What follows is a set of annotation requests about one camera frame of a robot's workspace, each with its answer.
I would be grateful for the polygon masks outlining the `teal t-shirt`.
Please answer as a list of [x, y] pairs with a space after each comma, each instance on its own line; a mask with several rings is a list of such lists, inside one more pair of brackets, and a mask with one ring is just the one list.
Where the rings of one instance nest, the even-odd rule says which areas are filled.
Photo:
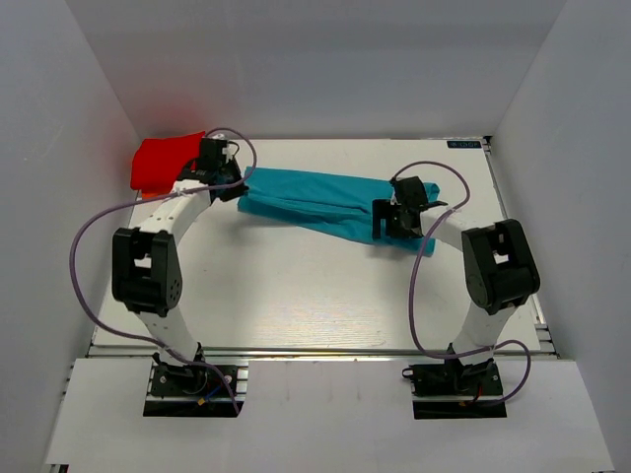
[[271, 219], [362, 244], [382, 244], [413, 253], [420, 239], [372, 238], [373, 202], [391, 198], [382, 179], [258, 168], [248, 180], [249, 191], [238, 201], [242, 213]]

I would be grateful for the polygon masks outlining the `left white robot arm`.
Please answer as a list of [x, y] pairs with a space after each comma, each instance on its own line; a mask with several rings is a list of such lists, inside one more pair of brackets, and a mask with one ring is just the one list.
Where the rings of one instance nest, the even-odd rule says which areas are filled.
[[183, 292], [177, 245], [194, 221], [215, 200], [243, 196], [247, 186], [224, 135], [203, 138], [199, 154], [187, 162], [168, 197], [134, 228], [121, 228], [112, 237], [113, 298], [143, 322], [158, 341], [158, 361], [175, 368], [175, 382], [196, 393], [208, 381], [200, 345], [190, 334], [179, 308]]

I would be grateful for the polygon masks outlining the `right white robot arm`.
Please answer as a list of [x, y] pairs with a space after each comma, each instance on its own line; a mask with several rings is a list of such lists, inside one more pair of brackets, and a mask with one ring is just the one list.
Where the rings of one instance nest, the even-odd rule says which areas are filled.
[[[431, 202], [418, 177], [389, 181], [392, 196], [373, 201], [374, 240], [419, 239], [408, 287], [408, 324], [418, 351], [431, 359], [452, 362], [445, 368], [447, 385], [465, 393], [481, 379], [479, 366], [492, 362], [498, 348], [510, 345], [499, 337], [517, 308], [540, 288], [540, 276], [522, 224], [515, 219], [486, 227], [463, 219], [456, 213], [470, 200], [468, 184], [464, 198], [454, 206]], [[418, 338], [415, 327], [415, 291], [427, 244], [436, 239], [461, 253], [469, 307], [457, 337], [443, 351], [429, 351]]]

